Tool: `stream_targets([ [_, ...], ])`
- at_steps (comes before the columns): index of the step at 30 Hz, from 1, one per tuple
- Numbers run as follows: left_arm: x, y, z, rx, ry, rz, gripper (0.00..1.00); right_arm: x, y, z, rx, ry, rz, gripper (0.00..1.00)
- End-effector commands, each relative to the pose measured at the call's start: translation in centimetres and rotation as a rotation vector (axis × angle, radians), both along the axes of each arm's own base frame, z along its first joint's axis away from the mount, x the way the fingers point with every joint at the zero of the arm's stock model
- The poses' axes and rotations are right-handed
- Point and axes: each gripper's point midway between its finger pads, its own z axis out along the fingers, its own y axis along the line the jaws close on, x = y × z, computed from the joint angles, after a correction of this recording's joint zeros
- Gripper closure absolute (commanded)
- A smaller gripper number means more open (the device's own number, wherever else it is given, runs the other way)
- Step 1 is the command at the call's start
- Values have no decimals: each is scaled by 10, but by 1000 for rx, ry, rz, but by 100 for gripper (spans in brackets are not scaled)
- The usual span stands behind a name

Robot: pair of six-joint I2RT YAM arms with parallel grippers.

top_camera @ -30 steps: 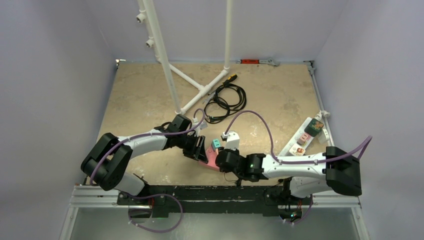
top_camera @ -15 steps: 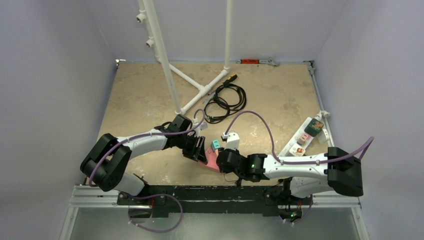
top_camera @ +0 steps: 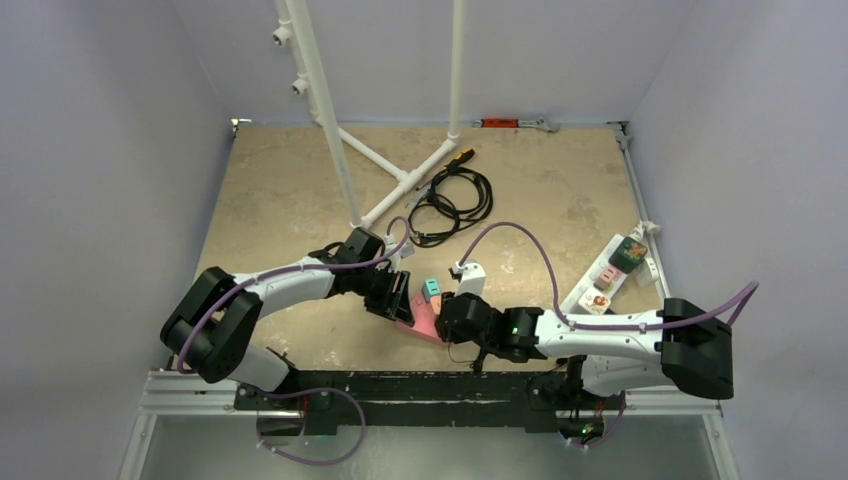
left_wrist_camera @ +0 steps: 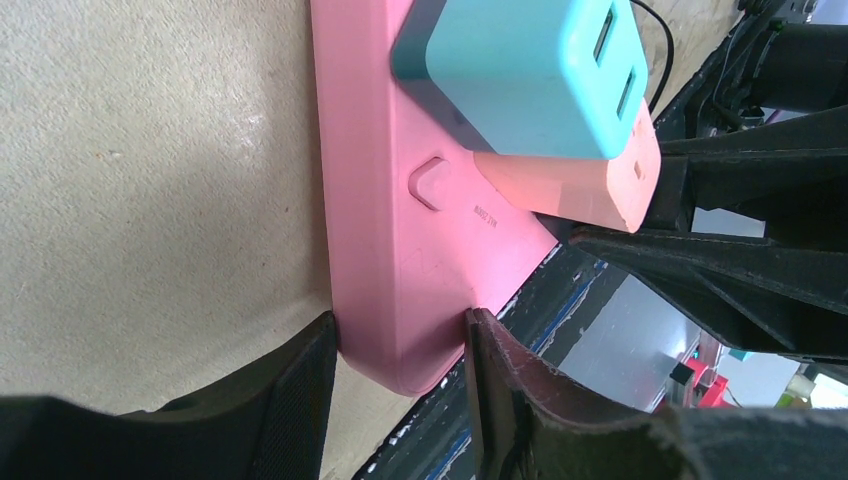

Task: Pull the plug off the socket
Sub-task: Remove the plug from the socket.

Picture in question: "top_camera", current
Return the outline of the pink power socket block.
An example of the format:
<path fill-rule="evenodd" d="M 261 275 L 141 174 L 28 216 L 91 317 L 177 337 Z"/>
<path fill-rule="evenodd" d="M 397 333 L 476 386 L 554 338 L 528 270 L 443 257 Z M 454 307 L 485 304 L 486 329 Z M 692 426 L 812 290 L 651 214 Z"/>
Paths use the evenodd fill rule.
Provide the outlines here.
<path fill-rule="evenodd" d="M 395 323 L 396 328 L 440 347 L 445 347 L 446 343 L 441 340 L 436 329 L 436 321 L 442 309 L 442 295 L 427 297 L 423 293 L 418 293 L 411 298 L 410 306 L 412 324 L 397 321 Z"/>

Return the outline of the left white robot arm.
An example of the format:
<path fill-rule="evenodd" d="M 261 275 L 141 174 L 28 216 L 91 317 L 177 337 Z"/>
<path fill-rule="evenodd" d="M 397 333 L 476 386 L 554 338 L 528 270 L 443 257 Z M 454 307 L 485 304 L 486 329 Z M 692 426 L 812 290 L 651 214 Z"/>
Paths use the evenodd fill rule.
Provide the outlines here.
<path fill-rule="evenodd" d="M 399 269 L 407 237 L 378 236 L 355 228 L 301 259 L 270 270 L 230 274 L 204 270 L 165 321 L 161 342 L 177 356 L 183 373 L 208 383 L 229 379 L 259 389 L 272 408 L 297 399 L 293 364 L 283 355 L 252 344 L 259 321 L 295 305 L 353 293 L 366 309 L 396 321 L 411 319 L 407 283 Z"/>

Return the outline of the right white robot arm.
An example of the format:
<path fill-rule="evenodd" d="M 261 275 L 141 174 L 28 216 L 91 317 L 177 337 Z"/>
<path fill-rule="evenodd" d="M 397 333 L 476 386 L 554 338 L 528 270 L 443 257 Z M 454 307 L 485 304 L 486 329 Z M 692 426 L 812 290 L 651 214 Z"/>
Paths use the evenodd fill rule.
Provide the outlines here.
<path fill-rule="evenodd" d="M 472 342 L 482 356 L 512 363 L 577 358 L 579 369 L 561 381 L 576 407 L 663 385 L 708 400 L 734 395 L 731 326 L 680 298 L 641 313 L 558 315 L 539 307 L 499 311 L 463 293 L 444 300 L 435 329 L 448 344 Z"/>

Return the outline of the black plug adapter with cable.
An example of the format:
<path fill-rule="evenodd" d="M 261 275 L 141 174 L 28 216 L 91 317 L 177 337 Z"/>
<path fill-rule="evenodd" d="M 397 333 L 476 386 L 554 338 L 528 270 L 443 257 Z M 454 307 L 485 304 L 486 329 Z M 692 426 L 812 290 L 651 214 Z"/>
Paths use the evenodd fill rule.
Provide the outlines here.
<path fill-rule="evenodd" d="M 480 374 L 483 371 L 483 366 L 488 353 L 484 349 L 480 349 L 474 359 L 459 360 L 453 355 L 452 345 L 447 346 L 448 358 L 451 362 L 458 365 L 466 365 L 475 374 Z"/>

